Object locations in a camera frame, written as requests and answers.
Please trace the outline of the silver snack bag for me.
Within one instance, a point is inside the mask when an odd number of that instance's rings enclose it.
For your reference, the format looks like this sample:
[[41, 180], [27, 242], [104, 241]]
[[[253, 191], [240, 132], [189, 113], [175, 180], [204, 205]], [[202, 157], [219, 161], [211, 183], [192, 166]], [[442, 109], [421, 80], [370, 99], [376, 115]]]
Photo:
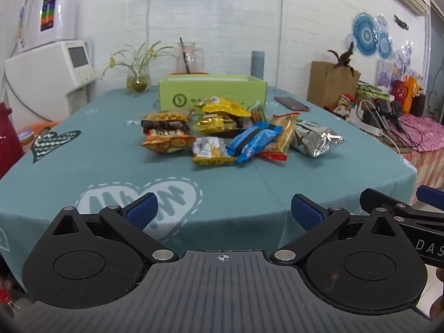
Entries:
[[291, 147], [307, 157], [317, 158], [345, 143], [343, 136], [331, 128], [311, 121], [301, 120], [296, 123]]

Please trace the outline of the red-ended biscuit pack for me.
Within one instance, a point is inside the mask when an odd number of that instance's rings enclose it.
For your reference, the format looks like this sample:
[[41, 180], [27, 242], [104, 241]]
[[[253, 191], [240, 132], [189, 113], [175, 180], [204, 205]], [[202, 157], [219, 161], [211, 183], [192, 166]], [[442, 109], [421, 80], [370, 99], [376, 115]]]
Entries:
[[274, 115], [271, 123], [281, 126], [280, 134], [257, 154], [258, 157], [277, 162], [286, 162], [287, 153], [291, 146], [296, 131], [296, 123], [299, 113], [287, 113], [284, 115]]

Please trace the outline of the blue cookie pack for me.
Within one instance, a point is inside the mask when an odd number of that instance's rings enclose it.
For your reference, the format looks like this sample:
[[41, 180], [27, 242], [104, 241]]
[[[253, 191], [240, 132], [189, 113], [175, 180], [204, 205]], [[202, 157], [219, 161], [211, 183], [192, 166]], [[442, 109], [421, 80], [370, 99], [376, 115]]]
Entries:
[[226, 147], [230, 157], [238, 163], [246, 162], [260, 153], [268, 143], [277, 138], [283, 127], [267, 122], [257, 122], [237, 135]]

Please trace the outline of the orange chips bag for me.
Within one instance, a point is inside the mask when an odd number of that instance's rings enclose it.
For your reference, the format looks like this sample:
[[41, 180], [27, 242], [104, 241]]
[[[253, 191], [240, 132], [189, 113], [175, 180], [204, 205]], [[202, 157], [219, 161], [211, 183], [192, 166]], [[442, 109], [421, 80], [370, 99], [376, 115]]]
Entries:
[[142, 146], [155, 153], [174, 153], [192, 147], [196, 137], [189, 133], [189, 110], [164, 110], [141, 120], [145, 135]]

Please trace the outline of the white yellow fries bag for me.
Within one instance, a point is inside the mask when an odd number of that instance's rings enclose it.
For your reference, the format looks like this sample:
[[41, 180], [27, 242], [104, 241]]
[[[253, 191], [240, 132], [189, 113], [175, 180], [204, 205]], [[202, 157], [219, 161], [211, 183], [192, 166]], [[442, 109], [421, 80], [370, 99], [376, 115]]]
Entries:
[[225, 141], [218, 137], [201, 137], [193, 143], [192, 161], [198, 165], [224, 165], [236, 161], [228, 154]]

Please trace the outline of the yellow gold snack bag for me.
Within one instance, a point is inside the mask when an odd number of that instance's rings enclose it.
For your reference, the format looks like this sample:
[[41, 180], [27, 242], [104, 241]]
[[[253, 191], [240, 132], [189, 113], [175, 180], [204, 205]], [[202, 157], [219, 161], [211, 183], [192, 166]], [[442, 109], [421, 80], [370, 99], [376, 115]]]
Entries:
[[195, 104], [202, 114], [193, 129], [203, 135], [220, 134], [242, 128], [244, 120], [250, 120], [251, 112], [241, 103], [217, 97], [207, 97]]

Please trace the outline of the green candy packet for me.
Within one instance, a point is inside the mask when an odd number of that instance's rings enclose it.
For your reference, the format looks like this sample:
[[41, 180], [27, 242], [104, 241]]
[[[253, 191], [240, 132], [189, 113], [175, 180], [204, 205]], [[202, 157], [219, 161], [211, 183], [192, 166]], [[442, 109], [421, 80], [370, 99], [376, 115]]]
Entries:
[[248, 111], [251, 114], [251, 120], [254, 123], [258, 122], [269, 122], [266, 109], [264, 104], [262, 104], [260, 101], [255, 101], [249, 108]]

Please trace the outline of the pink patterned cloth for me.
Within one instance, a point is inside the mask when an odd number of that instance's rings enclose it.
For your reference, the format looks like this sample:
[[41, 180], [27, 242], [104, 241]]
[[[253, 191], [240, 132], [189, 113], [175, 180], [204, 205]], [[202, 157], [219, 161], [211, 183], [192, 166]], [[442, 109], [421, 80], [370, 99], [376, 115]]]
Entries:
[[395, 136], [412, 150], [432, 152], [443, 149], [444, 127], [430, 117], [404, 114], [390, 125]]

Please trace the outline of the white power strip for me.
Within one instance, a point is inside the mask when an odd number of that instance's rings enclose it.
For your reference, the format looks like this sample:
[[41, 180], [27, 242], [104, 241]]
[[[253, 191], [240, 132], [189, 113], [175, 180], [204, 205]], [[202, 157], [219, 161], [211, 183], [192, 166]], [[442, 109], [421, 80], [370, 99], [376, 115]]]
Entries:
[[369, 125], [359, 120], [357, 115], [354, 114], [354, 110], [351, 112], [351, 115], [345, 119], [348, 123], [359, 128], [360, 130], [373, 135], [375, 137], [381, 137], [384, 135], [384, 132], [381, 128], [375, 127], [373, 125]]

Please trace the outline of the teal patterned tablecloth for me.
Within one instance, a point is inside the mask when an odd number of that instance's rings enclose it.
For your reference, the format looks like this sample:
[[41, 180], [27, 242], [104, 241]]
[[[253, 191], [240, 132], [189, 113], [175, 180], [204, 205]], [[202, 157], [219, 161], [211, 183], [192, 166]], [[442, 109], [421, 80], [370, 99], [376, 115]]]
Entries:
[[297, 193], [351, 213], [360, 212], [367, 188], [403, 202], [412, 197], [417, 174], [409, 162], [319, 107], [302, 118], [345, 140], [322, 157], [291, 150], [285, 162], [254, 158], [206, 167], [185, 150], [156, 154], [143, 148], [140, 122], [157, 106], [156, 92], [106, 92], [54, 129], [60, 146], [47, 147], [40, 159], [25, 154], [1, 178], [1, 254], [16, 278], [66, 206], [95, 213], [151, 192], [159, 211], [146, 232], [173, 251], [272, 252], [302, 233], [290, 214]]

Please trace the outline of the brown cardboard box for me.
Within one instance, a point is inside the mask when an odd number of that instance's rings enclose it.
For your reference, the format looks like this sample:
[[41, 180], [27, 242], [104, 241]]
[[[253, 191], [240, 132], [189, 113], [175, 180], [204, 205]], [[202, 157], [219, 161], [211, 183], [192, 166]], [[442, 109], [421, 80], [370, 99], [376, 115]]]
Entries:
[[336, 107], [339, 98], [348, 94], [355, 97], [361, 73], [331, 62], [312, 61], [307, 100], [318, 107]]

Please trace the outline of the smartphone red case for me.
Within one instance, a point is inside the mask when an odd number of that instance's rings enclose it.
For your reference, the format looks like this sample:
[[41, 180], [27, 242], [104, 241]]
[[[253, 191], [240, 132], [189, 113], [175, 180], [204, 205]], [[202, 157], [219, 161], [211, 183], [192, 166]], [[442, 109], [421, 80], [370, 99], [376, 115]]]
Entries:
[[289, 110], [296, 112], [310, 111], [310, 108], [296, 99], [287, 96], [275, 96], [274, 100]]

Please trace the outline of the red thermos jug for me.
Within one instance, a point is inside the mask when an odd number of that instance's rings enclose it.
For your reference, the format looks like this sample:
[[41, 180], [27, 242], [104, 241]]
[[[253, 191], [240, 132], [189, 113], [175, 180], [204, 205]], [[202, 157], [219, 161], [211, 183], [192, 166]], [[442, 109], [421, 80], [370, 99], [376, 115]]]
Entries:
[[12, 110], [0, 103], [0, 178], [23, 156], [24, 152], [18, 135], [10, 121]]

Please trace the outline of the dark feather decoration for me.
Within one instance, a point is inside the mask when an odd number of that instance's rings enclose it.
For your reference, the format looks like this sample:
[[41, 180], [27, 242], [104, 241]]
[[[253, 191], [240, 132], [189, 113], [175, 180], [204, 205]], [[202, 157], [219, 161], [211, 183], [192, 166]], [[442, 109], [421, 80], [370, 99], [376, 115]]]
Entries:
[[337, 69], [339, 67], [344, 67], [346, 69], [349, 69], [351, 71], [351, 76], [354, 77], [354, 68], [350, 66], [351, 56], [354, 53], [354, 42], [353, 41], [349, 44], [349, 48], [341, 55], [339, 55], [334, 50], [328, 50], [328, 52], [333, 53], [333, 56], [335, 56], [337, 59], [337, 63], [334, 65], [333, 68]]

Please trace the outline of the blue paper fan decoration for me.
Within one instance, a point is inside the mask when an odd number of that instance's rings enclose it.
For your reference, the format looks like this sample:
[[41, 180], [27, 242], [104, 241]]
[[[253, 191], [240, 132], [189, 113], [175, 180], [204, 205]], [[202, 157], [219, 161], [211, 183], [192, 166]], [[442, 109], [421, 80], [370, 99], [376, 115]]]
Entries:
[[379, 29], [373, 16], [360, 13], [354, 17], [351, 32], [357, 50], [364, 56], [373, 56], [379, 48]]

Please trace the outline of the white countertop appliance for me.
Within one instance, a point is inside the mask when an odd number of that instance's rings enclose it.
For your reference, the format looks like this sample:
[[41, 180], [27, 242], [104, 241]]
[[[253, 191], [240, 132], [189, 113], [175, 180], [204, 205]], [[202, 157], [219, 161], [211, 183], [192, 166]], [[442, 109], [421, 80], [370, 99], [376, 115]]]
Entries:
[[87, 43], [57, 41], [5, 61], [7, 98], [15, 129], [63, 121], [89, 103], [95, 72]]

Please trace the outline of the grey blue tumbler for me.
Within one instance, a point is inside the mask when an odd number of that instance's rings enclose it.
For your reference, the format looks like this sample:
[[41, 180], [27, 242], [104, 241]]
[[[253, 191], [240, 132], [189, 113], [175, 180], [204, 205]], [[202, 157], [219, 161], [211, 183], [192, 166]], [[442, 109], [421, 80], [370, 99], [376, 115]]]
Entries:
[[265, 67], [265, 53], [263, 51], [251, 52], [251, 71], [252, 77], [263, 79]]

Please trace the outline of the glass vase with plant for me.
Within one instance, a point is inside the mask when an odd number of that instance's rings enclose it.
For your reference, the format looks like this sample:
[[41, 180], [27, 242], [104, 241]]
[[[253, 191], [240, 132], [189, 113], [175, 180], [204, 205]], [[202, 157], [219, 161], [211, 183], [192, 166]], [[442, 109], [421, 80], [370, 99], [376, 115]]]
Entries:
[[100, 79], [107, 71], [116, 67], [127, 69], [127, 91], [132, 94], [147, 92], [150, 87], [148, 68], [153, 61], [163, 57], [174, 57], [173, 46], [161, 46], [161, 41], [152, 45], [146, 42], [135, 48], [126, 44], [124, 49], [111, 53], [107, 66], [101, 73]]

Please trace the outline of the green cardboard box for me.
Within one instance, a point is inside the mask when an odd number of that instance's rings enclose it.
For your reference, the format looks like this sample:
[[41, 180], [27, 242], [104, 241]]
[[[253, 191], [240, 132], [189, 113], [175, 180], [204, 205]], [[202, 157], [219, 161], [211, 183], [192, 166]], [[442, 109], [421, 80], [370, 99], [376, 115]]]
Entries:
[[268, 84], [248, 75], [170, 74], [158, 84], [160, 110], [193, 109], [217, 96], [250, 107], [266, 102]]

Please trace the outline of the red plastic basin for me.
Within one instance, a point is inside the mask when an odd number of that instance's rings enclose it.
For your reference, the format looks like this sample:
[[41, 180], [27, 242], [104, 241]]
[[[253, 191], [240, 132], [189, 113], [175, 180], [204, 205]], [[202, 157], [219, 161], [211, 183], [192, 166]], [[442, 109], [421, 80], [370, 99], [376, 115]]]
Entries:
[[177, 75], [209, 75], [207, 72], [190, 72], [189, 74], [187, 72], [174, 72], [169, 74], [169, 76], [177, 76]]

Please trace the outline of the black stirring stick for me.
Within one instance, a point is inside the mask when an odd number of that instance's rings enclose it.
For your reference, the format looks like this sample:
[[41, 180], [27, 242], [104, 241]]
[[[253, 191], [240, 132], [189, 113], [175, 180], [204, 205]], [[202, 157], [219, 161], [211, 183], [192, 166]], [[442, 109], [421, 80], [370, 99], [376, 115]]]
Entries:
[[188, 62], [188, 58], [187, 58], [187, 52], [186, 52], [186, 49], [185, 49], [182, 37], [180, 37], [180, 43], [181, 43], [182, 57], [183, 57], [183, 60], [184, 60], [184, 66], [185, 66], [186, 72], [189, 74], [190, 73], [190, 67], [189, 67], [189, 62]]

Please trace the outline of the glass pitcher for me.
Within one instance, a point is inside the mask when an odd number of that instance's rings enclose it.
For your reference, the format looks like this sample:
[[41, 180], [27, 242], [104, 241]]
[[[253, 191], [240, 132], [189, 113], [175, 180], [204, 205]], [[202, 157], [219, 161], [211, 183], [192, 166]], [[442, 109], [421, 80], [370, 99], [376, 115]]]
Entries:
[[[187, 52], [190, 72], [205, 72], [205, 52], [202, 48], [196, 46], [193, 41], [184, 41]], [[184, 60], [181, 52], [181, 43], [178, 43], [178, 52], [176, 59], [175, 72], [186, 72]]]

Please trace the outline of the white water purifier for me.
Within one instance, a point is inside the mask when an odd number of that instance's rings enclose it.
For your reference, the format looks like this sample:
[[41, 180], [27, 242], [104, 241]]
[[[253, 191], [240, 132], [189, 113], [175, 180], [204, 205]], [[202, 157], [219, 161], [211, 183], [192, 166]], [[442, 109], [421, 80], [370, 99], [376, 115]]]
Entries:
[[74, 39], [77, 5], [78, 0], [25, 0], [18, 20], [18, 51]]

